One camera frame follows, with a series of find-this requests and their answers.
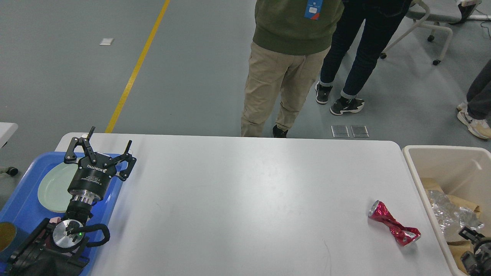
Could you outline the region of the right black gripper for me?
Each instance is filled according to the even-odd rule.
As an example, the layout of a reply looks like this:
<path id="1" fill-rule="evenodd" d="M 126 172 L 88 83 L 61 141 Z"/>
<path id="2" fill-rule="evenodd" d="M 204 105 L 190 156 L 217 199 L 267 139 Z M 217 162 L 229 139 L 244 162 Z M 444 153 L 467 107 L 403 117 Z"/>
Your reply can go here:
<path id="1" fill-rule="evenodd" d="M 490 238 L 463 227 L 459 235 L 465 240 L 469 240 L 473 245 L 472 251 L 466 251 L 461 255 L 461 262 L 470 276 L 490 276 L 491 275 L 491 248 Z"/>

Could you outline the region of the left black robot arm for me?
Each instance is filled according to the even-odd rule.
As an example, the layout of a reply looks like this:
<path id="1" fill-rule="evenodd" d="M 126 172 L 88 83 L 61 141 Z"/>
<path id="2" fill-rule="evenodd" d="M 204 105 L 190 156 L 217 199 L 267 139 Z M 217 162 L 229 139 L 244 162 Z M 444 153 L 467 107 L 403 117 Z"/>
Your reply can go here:
<path id="1" fill-rule="evenodd" d="M 122 183 L 137 159 L 130 140 L 119 155 L 96 152 L 86 136 L 66 152 L 37 157 L 1 211 L 1 275 L 86 276 L 97 249 L 110 239 L 107 224 Z"/>

